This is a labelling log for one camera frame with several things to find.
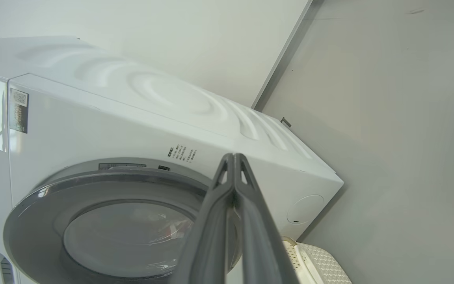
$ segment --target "perforated plastic basket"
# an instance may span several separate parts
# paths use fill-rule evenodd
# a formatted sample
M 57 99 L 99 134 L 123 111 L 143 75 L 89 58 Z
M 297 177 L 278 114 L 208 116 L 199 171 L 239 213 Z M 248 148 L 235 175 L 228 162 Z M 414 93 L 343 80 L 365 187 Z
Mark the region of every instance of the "perforated plastic basket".
M 301 284 L 352 284 L 339 263 L 325 250 L 288 237 L 283 237 L 283 244 Z

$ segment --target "qr code label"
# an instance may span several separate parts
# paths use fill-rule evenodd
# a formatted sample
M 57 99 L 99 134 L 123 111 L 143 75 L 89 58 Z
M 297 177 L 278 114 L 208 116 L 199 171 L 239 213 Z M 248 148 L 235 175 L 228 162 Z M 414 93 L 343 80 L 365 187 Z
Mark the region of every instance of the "qr code label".
M 10 90 L 11 100 L 13 100 L 16 104 L 21 105 L 23 107 L 27 107 L 27 97 L 29 94 L 25 92 L 21 92 L 15 89 Z

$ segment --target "front-load washing machine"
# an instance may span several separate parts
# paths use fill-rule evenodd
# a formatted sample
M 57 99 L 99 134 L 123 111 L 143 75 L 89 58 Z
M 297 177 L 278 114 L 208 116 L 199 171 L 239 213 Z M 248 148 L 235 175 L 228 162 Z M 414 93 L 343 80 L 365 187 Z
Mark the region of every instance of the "front-load washing machine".
M 343 184 L 267 115 L 74 37 L 0 39 L 0 284 L 167 283 L 232 152 L 294 239 Z

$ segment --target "warning label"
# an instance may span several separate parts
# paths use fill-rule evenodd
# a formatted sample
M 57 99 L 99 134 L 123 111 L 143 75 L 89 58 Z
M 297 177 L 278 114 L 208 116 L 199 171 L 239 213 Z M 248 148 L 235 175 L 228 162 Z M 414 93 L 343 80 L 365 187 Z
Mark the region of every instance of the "warning label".
M 27 133 L 28 98 L 29 94 L 27 92 L 10 89 L 8 102 L 9 127 L 22 133 Z
M 185 163 L 192 163 L 196 153 L 196 149 L 189 149 L 187 146 L 177 144 L 169 149 L 167 156 L 172 159 L 184 161 Z

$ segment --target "washing machine door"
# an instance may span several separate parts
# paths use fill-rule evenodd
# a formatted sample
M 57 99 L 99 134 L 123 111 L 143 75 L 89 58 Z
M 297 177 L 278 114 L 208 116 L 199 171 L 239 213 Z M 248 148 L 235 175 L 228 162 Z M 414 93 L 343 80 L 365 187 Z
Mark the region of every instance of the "washing machine door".
M 40 284 L 167 283 L 209 185 L 162 169 L 115 167 L 40 185 L 11 212 L 11 261 Z M 229 261 L 240 257 L 229 217 Z

